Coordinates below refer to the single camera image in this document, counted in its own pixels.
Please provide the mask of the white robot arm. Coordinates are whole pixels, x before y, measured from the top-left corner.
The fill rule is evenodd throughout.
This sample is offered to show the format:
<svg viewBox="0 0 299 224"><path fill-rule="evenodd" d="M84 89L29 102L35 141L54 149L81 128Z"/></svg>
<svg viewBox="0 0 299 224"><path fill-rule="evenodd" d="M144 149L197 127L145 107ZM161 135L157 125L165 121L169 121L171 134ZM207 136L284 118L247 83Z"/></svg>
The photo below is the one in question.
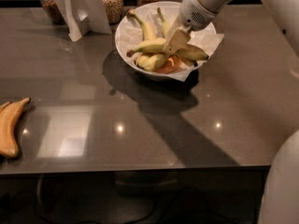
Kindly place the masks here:
<svg viewBox="0 0 299 224"><path fill-rule="evenodd" d="M166 35L164 51L173 54L205 29L233 0L183 0ZM299 0L261 0L295 54L299 55ZM299 132L281 146L270 167L257 224L299 224Z"/></svg>

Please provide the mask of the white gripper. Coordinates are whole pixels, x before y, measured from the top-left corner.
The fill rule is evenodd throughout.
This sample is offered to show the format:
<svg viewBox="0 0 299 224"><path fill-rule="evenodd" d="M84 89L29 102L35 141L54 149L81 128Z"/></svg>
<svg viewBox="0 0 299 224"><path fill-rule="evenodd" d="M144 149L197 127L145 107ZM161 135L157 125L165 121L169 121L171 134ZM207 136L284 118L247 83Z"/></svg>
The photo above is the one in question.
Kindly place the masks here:
<svg viewBox="0 0 299 224"><path fill-rule="evenodd" d="M188 32L204 30L217 16L205 8L199 0L183 0L178 17L170 24L165 36L163 51L173 55L191 39Z"/></svg>

